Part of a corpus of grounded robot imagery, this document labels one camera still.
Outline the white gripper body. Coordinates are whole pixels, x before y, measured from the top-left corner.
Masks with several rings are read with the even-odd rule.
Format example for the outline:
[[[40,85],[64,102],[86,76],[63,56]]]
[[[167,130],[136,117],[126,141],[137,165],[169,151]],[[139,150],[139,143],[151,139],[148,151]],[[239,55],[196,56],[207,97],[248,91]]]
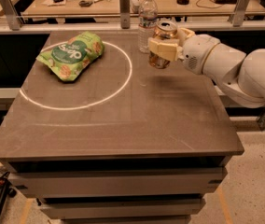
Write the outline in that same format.
[[[188,38],[182,50],[182,64],[190,72],[201,75],[205,61],[220,40],[210,35],[194,35]]]

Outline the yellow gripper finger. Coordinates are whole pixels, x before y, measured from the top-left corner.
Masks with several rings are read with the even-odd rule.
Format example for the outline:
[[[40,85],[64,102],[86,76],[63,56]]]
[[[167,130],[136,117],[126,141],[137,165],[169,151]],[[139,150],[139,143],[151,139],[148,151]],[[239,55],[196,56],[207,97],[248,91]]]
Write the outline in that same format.
[[[187,28],[180,27],[177,29],[177,37],[181,43],[195,35],[195,32]]]
[[[182,54],[183,48],[179,45],[178,39],[158,39],[150,37],[148,39],[148,48],[151,52],[162,59],[174,62]]]

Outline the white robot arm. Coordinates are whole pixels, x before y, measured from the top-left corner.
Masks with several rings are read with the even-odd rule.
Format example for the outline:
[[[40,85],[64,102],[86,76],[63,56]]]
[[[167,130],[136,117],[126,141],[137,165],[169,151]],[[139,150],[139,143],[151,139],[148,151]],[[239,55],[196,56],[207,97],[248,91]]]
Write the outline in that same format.
[[[238,105],[265,105],[265,49],[246,54],[185,28],[178,29],[175,37],[149,38],[148,48],[151,64],[159,69],[180,60],[190,72],[212,79]]]

